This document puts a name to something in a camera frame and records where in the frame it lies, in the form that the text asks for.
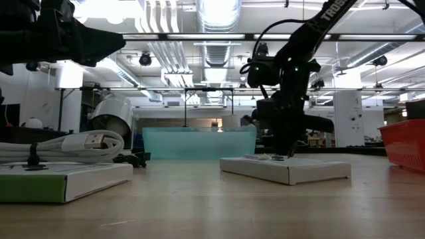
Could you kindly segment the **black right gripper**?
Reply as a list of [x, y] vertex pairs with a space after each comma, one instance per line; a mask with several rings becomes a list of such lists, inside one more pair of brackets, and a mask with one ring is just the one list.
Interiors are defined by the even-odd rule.
[[271, 97], [256, 103], [256, 119], [274, 131], [274, 148], [278, 155], [293, 157], [299, 132], [279, 130], [311, 129], [327, 133], [334, 132], [332, 120], [307, 115], [304, 104], [307, 95], [309, 75], [318, 72], [321, 66], [317, 62], [289, 63], [278, 71], [280, 89]]

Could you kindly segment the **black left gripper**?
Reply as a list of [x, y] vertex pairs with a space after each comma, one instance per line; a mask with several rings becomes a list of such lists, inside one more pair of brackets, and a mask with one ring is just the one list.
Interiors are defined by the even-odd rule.
[[12, 75], [13, 65], [57, 60], [65, 48], [70, 22], [71, 59], [83, 66], [98, 62], [126, 45], [122, 34], [84, 26], [73, 19], [69, 0], [0, 0], [0, 72]]

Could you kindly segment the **green and white box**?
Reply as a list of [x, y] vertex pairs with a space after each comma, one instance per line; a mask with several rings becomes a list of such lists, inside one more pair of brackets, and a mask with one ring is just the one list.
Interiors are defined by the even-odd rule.
[[132, 180], [130, 164], [0, 165], [0, 203], [67, 203]]

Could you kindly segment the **translucent teal plastic bin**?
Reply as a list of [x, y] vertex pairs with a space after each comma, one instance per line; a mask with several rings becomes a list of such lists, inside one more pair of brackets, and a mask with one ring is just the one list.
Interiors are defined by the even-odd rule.
[[146, 127], [144, 149], [152, 160], [218, 160], [253, 155], [253, 127]]

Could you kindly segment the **flat white cardboard box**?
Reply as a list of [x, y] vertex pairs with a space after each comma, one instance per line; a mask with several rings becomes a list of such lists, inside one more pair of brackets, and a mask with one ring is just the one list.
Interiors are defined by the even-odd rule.
[[291, 186], [351, 178], [350, 163], [306, 158], [289, 158], [283, 161], [222, 158], [220, 170]]

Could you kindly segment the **white building pillar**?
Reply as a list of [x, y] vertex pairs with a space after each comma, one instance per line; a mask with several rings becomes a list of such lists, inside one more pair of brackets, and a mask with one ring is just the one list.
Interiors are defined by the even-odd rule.
[[350, 69], [334, 77], [338, 89], [333, 95], [335, 142], [337, 147], [362, 146], [365, 144], [363, 129], [363, 106], [361, 73]]

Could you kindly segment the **white cylindrical projector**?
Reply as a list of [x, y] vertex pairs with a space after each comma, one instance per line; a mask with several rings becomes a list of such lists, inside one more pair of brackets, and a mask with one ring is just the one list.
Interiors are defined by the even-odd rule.
[[121, 94], [109, 94], [96, 106], [88, 122], [89, 130], [109, 130], [124, 140], [124, 149], [132, 148], [133, 110], [131, 101]]

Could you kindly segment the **dark screen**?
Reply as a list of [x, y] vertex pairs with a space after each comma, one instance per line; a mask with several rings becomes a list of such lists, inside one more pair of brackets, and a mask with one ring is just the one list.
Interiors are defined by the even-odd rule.
[[20, 125], [20, 104], [2, 104], [0, 105], [0, 126]]

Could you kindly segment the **red plastic basket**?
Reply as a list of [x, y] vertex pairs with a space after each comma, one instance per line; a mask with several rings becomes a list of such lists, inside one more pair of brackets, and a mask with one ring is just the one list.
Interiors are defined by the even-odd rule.
[[425, 119], [411, 119], [379, 128], [388, 160], [425, 172]]

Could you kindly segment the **dark box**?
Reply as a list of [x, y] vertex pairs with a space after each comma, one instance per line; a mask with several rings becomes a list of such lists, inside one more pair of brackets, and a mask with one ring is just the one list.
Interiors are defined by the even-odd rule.
[[405, 103], [407, 120], [425, 119], [425, 98]]

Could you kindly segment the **black table edge rail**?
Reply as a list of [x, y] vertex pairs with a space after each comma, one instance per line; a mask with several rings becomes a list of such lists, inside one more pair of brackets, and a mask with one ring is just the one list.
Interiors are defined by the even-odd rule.
[[296, 153], [345, 153], [358, 155], [386, 156], [383, 147], [298, 147]]

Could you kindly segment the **black metal frame stand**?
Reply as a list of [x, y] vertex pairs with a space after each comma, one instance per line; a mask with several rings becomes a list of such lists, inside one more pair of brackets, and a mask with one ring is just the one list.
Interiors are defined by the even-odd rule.
[[230, 100], [231, 104], [231, 113], [234, 114], [234, 88], [215, 88], [215, 87], [203, 87], [203, 88], [184, 88], [184, 125], [183, 127], [188, 127], [187, 124], [187, 100], [191, 98], [191, 96], [187, 97], [187, 92], [191, 91], [196, 94], [198, 91], [202, 92], [217, 92], [217, 91], [229, 91], [231, 93]]

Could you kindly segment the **silver ventilation duct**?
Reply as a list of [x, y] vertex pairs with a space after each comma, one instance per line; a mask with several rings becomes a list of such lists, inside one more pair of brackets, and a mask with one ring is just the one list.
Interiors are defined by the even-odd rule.
[[[238, 29], [242, 0], [196, 0], [198, 28], [202, 33], [235, 33]], [[233, 46], [206, 45], [203, 58], [207, 66], [228, 64]]]

